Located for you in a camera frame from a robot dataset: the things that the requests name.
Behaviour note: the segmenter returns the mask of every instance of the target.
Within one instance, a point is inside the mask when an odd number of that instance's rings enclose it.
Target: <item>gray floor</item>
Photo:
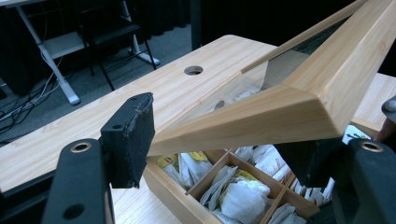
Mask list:
[[[159,68],[191,52],[191,27],[189,25],[184,28],[176,27],[172,31],[165,32],[164,35],[153,36],[148,43],[153,56],[161,62],[161,64],[157,66]],[[127,52],[128,49],[120,51],[112,58],[112,60],[116,60],[117,57],[122,57],[127,54]],[[149,63],[146,63],[141,59],[132,59],[128,63],[123,63],[122,65],[111,69],[109,71],[109,76],[115,88],[119,88],[150,73],[152,70],[153,68]],[[61,88],[56,88],[46,100],[44,100],[46,98],[44,96],[35,103],[35,107],[31,110],[24,121],[20,124],[13,125],[13,127],[6,132],[0,132],[0,147],[7,142],[13,141],[20,136],[51,123],[54,120],[109,93],[110,88],[98,67],[95,67],[95,73],[96,75],[92,76],[89,67],[86,67],[64,74],[67,81],[80,98],[81,103],[79,105],[70,105]],[[45,84],[46,80],[43,80],[38,83],[32,91],[38,90]],[[19,97],[13,94],[7,85],[2,85],[1,88],[7,94],[6,99],[0,100],[0,112],[2,113],[12,111],[13,108],[17,108],[17,106],[14,107],[14,105],[20,105],[23,101],[27,100],[27,97],[24,97],[16,102]],[[17,122],[26,114],[27,111],[21,114],[19,119],[17,119]],[[0,129],[10,125],[11,122],[11,118],[0,120]]]

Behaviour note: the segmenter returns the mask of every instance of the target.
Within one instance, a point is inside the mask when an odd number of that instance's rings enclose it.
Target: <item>desk leg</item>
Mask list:
[[[122,14],[123,16],[128,20],[131,21],[131,15],[128,12],[128,7],[126,6],[126,2],[125,1],[121,1],[121,7],[122,7]],[[140,53],[140,48],[139,45],[137,44],[137,40],[136,40],[136,36],[134,35],[134,47],[132,49],[129,49],[130,53],[134,53],[134,54],[138,54]],[[140,59],[151,63],[151,59],[149,58],[149,56],[147,55],[147,53],[141,53],[139,55],[137,55],[137,57],[139,57]],[[152,58],[152,60],[154,61],[155,65],[159,65],[160,61],[156,58]]]
[[[64,92],[64,95],[66,95],[67,100],[69,101],[69,103],[71,105],[78,105],[80,103],[78,96],[75,94],[75,92],[73,91],[73,89],[71,88],[69,83],[66,81],[66,79],[64,79],[64,76],[62,76],[61,71],[59,71],[58,66],[50,57],[49,52],[44,47],[41,39],[38,37],[37,33],[35,32],[35,29],[33,28],[32,24],[27,19],[22,8],[17,7],[17,10],[18,10],[18,13],[20,14],[20,17],[22,18],[23,22],[25,23],[26,27],[29,29],[30,34],[35,39],[35,43],[37,44],[38,48],[41,50],[44,60],[49,65],[49,67],[52,69],[55,76],[57,77],[58,83],[61,86],[62,91]]]

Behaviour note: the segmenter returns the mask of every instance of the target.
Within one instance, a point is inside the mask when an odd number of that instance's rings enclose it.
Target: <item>chair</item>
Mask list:
[[[74,4],[77,14],[78,32],[82,37],[85,50],[91,55],[91,73],[94,75],[92,69],[92,59],[94,59],[99,64],[112,91],[114,91],[114,86],[107,73],[109,68],[147,52],[152,67],[154,70],[156,69],[149,44],[145,38],[143,42],[146,45],[146,50],[137,53],[130,51],[129,55],[123,60],[117,61],[109,67],[104,66],[105,58],[100,56],[100,49],[127,42],[133,48],[134,38],[141,31],[141,28],[137,24],[121,16],[121,0],[75,0]]]

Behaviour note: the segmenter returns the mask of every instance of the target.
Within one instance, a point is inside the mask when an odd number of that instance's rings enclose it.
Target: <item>wooden table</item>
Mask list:
[[[253,63],[274,48],[226,35],[0,148],[1,190],[7,191],[55,169],[59,153],[67,144],[82,138],[99,138],[102,126],[129,97],[153,92],[155,128],[157,133],[161,132],[200,102],[201,96],[195,92],[203,95],[213,92],[219,83],[229,81],[246,64]],[[204,72],[198,76],[184,74],[185,68],[192,65],[201,65]],[[396,94],[394,79],[383,75],[378,75],[378,78],[375,89],[386,86],[387,92]],[[388,97],[375,98],[377,96],[370,95],[370,99],[380,103]],[[379,120],[375,120],[377,117],[367,119],[363,114],[372,111],[366,108],[363,104],[362,113],[357,118],[377,125],[378,129],[384,117],[377,113]],[[117,223],[179,223],[148,189],[144,179],[140,189],[113,189],[112,195]]]

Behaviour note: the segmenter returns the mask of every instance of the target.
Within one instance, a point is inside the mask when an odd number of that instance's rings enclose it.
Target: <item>wooden frame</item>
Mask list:
[[[241,70],[350,18],[280,85],[158,133],[148,153],[332,138],[350,123],[396,36],[394,0],[360,0]]]

